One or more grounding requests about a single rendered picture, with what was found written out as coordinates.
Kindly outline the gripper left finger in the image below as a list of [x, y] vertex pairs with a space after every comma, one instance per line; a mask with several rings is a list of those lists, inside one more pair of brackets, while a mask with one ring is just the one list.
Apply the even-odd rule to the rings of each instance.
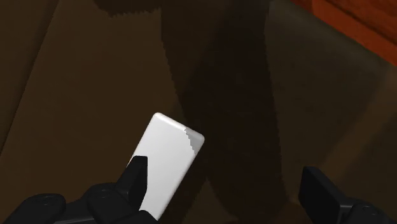
[[141, 210], [148, 185], [148, 158], [134, 156], [115, 183], [91, 186], [67, 203], [57, 193], [25, 199], [3, 224], [158, 224]]

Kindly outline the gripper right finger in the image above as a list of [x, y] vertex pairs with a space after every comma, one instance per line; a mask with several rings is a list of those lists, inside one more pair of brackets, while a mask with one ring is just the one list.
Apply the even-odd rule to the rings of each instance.
[[298, 200], [313, 224], [397, 224], [373, 204], [346, 196], [313, 166], [303, 168]]

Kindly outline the white flat rectangular phone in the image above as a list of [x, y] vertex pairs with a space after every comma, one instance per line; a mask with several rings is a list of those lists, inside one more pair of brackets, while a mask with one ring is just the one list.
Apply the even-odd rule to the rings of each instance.
[[202, 134], [168, 116], [152, 116], [132, 154], [148, 159], [148, 185], [141, 209], [160, 219], [204, 141]]

